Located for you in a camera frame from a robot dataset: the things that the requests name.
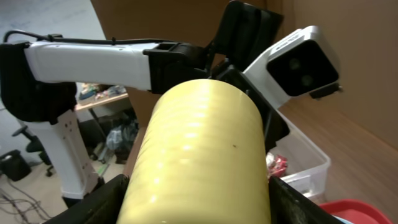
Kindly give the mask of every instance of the yellow cylinder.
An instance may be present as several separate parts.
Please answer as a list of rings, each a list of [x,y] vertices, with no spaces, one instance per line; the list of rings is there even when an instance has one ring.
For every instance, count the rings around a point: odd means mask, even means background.
[[[265,224],[261,115],[236,87],[193,80],[157,102],[118,224]]]

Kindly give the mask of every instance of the black trash bin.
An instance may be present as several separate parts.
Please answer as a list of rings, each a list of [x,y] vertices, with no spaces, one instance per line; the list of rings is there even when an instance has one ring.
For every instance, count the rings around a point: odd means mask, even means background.
[[[31,169],[17,149],[0,156],[0,169],[12,181],[18,181],[30,174]]]

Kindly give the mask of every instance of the office chair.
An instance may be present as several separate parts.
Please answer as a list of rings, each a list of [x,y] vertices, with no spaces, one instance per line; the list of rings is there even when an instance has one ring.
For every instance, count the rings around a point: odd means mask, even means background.
[[[30,143],[26,146],[26,151],[27,152],[40,152],[39,157],[41,160],[44,162],[44,164],[49,165],[50,167],[47,168],[47,172],[45,175],[47,177],[52,176],[51,170],[54,168],[53,165],[51,164],[50,158],[45,153],[44,147],[42,143],[40,142],[39,138],[37,136],[33,136],[27,132],[27,126],[23,126],[20,129],[18,129],[14,134],[12,134],[12,137],[18,136],[20,134],[23,134],[27,139],[30,140]]]

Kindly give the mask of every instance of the white plastic box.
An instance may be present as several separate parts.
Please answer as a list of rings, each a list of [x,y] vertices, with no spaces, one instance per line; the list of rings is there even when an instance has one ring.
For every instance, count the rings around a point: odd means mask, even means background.
[[[325,191],[330,158],[284,115],[280,114],[290,128],[290,134],[271,149],[273,155],[287,158],[288,168],[283,181],[306,197]]]

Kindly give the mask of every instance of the black camera face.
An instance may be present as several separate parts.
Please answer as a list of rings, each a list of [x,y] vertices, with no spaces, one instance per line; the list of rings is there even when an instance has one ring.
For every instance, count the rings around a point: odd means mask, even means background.
[[[307,40],[271,60],[267,70],[290,96],[299,96],[331,84],[338,73],[313,40]]]

